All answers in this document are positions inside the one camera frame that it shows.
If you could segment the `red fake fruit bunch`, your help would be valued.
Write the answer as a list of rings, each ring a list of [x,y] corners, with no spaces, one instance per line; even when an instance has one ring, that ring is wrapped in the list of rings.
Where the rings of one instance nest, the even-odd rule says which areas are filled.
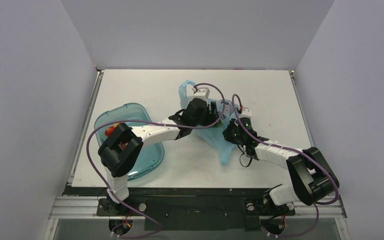
[[[109,137],[111,133],[115,130],[115,128],[119,125],[119,123],[114,123],[111,126],[108,126],[104,132],[106,137]]]

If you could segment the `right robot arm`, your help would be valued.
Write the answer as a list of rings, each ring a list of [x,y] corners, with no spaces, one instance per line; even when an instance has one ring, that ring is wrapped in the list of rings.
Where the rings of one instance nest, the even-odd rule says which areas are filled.
[[[248,117],[231,119],[224,139],[241,148],[251,160],[266,161],[288,171],[291,182],[269,189],[262,199],[263,209],[276,213],[282,205],[301,202],[330,205],[339,198],[339,181],[316,147],[296,149],[258,136]]]

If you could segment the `light blue plastic bag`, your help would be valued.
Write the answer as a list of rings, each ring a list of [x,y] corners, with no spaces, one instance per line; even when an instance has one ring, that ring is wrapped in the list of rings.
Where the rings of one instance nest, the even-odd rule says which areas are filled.
[[[232,101],[225,98],[223,93],[217,87],[214,88],[220,94],[219,99],[209,98],[208,102],[215,102],[217,113],[216,118],[219,117],[220,111],[224,110],[221,120],[214,126],[205,129],[193,129],[192,135],[197,136],[204,140],[210,147],[218,150],[218,158],[220,163],[225,166],[229,162],[232,150],[235,147],[233,143],[225,140],[223,131],[227,128],[231,115],[233,115]]]

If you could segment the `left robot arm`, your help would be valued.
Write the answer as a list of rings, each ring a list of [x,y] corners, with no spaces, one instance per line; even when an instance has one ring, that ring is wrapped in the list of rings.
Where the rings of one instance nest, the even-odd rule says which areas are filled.
[[[161,122],[141,126],[119,123],[98,149],[107,174],[109,208],[116,215],[129,209],[128,173],[134,167],[143,148],[164,141],[179,140],[192,130],[211,128],[218,124],[225,109],[217,110],[216,102],[193,98],[185,109]]]

